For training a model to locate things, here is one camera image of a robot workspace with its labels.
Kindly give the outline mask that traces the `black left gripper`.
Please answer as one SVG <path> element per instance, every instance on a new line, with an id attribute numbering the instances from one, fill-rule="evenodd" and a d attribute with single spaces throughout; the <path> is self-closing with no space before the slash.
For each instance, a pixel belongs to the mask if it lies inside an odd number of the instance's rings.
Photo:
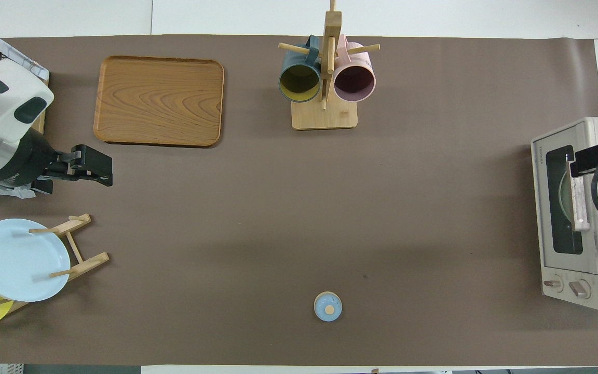
<path id="1" fill-rule="evenodd" d="M 73 173 L 49 170 L 52 163 L 67 163 Z M 74 146 L 70 152 L 54 149 L 40 132 L 29 129 L 19 141 L 11 159 L 0 169 L 0 189 L 22 188 L 43 194 L 52 194 L 53 181 L 48 179 L 95 181 L 104 186 L 112 186 L 111 176 L 102 177 L 97 173 L 113 173 L 112 158 L 85 144 Z"/>

